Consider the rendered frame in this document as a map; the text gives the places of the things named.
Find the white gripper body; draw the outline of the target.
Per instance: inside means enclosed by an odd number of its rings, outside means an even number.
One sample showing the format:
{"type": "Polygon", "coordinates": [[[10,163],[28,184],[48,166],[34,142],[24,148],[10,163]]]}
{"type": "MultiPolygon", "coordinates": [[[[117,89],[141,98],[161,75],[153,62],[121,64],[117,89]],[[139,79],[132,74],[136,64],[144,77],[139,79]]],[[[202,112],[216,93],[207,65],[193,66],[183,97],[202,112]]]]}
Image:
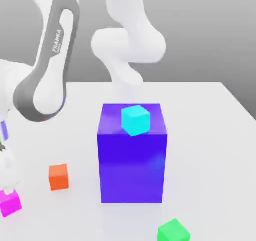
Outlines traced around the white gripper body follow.
{"type": "Polygon", "coordinates": [[[10,148],[0,152],[0,191],[4,187],[20,183],[19,167],[10,148]]]}

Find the small magenta cube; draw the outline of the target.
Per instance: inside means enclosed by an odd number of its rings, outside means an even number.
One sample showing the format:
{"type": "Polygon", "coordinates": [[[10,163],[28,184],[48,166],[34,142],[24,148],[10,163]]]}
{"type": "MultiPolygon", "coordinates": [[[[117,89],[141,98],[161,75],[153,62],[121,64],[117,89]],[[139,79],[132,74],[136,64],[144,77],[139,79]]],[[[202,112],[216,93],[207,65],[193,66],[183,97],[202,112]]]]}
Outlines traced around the small magenta cube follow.
{"type": "Polygon", "coordinates": [[[21,209],[22,204],[16,190],[10,194],[5,194],[3,190],[0,191],[0,211],[4,218],[21,209]]]}

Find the small orange cube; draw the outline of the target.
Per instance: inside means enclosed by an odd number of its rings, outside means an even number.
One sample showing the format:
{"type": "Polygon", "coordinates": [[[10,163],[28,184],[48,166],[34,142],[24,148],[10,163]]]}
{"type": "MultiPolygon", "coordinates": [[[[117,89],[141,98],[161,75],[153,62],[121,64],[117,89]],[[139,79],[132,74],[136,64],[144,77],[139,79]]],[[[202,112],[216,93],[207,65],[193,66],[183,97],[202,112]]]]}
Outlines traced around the small orange cube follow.
{"type": "Polygon", "coordinates": [[[49,167],[49,184],[52,191],[69,188],[67,164],[51,165],[49,167]]]}

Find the small cyan cube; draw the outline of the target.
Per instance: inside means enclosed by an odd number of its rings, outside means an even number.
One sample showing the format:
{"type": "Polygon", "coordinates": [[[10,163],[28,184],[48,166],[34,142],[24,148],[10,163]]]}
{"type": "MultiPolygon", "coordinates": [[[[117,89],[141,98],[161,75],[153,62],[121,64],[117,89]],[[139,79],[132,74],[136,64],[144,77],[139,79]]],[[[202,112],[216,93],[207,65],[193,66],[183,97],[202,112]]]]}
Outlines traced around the small cyan cube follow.
{"type": "Polygon", "coordinates": [[[131,137],[148,133],[151,128],[151,113],[141,105],[121,110],[121,127],[131,137]]]}

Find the small green cube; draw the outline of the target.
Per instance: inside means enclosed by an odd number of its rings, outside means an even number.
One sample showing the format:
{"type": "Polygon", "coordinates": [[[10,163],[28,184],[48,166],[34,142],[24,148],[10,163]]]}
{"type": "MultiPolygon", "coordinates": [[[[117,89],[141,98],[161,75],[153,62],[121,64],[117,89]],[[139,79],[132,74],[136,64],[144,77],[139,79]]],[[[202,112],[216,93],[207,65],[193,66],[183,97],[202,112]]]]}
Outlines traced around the small green cube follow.
{"type": "Polygon", "coordinates": [[[191,234],[176,219],[161,225],[157,232],[157,241],[190,241],[191,234]]]}

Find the large blue box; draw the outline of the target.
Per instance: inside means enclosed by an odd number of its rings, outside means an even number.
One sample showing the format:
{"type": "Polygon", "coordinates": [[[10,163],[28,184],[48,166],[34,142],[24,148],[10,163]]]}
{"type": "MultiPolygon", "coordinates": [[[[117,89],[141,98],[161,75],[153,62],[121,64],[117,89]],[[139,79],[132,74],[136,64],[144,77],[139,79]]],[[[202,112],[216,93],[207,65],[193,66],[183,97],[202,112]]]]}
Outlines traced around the large blue box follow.
{"type": "Polygon", "coordinates": [[[122,128],[122,109],[102,106],[97,147],[102,203],[163,201],[168,131],[160,104],[143,104],[150,112],[150,131],[130,136],[122,128]]]}

